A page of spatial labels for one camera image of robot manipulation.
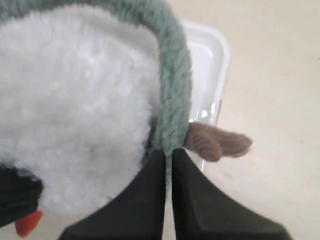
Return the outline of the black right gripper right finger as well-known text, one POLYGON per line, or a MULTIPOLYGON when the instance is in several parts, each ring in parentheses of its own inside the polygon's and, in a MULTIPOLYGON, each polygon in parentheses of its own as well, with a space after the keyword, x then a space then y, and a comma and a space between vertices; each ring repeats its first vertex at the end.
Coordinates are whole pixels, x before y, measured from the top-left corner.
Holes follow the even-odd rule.
POLYGON ((286 228, 219 190, 187 152, 172 155, 172 206, 178 240, 290 240, 286 228))

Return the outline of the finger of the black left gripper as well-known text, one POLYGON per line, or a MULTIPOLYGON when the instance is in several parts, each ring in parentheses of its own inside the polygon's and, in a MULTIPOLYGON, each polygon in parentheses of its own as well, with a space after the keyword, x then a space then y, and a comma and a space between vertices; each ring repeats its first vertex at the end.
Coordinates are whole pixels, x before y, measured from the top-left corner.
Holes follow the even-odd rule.
POLYGON ((7 226, 34 213, 43 191, 41 180, 21 176, 15 168, 0 168, 0 226, 7 226))

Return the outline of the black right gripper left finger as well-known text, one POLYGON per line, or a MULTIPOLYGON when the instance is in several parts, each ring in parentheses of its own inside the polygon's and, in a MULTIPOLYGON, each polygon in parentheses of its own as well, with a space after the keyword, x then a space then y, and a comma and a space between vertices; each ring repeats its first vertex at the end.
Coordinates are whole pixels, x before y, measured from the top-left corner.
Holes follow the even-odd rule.
POLYGON ((68 226, 61 240, 160 240, 166 202, 166 158, 155 150, 111 202, 68 226))

